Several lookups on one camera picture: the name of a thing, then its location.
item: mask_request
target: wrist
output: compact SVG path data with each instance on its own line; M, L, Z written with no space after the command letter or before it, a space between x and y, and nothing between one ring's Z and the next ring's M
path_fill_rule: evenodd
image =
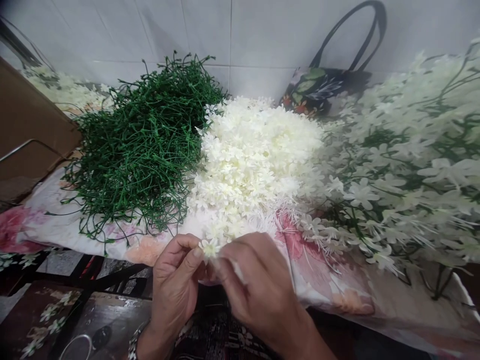
M298 323L291 334L291 341L279 353L285 360L335 359L317 330L314 321L303 308L298 309Z
M148 324L141 332L137 344L138 360L165 360L175 342L175 335L171 331Z

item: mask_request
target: green wire stem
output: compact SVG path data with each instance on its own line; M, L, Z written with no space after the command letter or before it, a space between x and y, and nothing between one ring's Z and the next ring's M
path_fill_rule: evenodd
M118 239L107 238L104 226L133 221L155 235L187 214L185 180L200 159L196 128L208 126L204 106L221 103L227 94L204 69L214 57L175 54L158 65L161 71L147 69L140 80L120 80L119 89L111 88L113 111L81 116L82 156L63 177L71 184L66 189L77 193L62 204L81 204L79 232L91 239L112 243Z

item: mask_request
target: green leaf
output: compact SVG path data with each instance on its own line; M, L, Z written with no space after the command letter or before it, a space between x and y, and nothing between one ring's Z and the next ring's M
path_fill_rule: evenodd
M298 93L304 93L308 89L310 89L313 85L315 85L317 81L316 80L309 80L309 81L304 81L298 87L296 88L296 91Z
M302 97L303 97L303 96L300 95L298 92L293 92L293 93L291 94L291 97L292 97L293 100L295 100L295 103L296 103L297 105L300 105L300 103L302 102Z
M325 70L319 67L312 67L310 68L310 72L308 74L303 75L305 80L314 80L321 78L325 75Z

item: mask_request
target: white tile wall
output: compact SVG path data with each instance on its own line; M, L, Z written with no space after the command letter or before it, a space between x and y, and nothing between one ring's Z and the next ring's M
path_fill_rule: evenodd
M135 2L153 51L152 61L164 62L166 56L172 57L174 50L179 57L188 54L189 41L180 0Z
M246 97L269 97L278 101L295 68L230 67L230 93Z
M228 0L181 0L188 44L192 54L215 56L217 65L230 65Z
M1 10L58 69L116 85L173 50L214 55L207 71L233 95L276 100L335 23L362 0L10 0ZM388 28L367 70L403 72L421 50L458 54L479 35L479 0L383 0ZM322 57L348 68L373 19L362 9ZM0 55L19 64L0 46Z

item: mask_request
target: cardboard box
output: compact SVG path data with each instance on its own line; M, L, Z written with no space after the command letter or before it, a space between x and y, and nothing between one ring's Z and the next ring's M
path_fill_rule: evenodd
M30 193L82 137L75 123L2 58L0 79L0 159L30 141L0 161L3 211Z

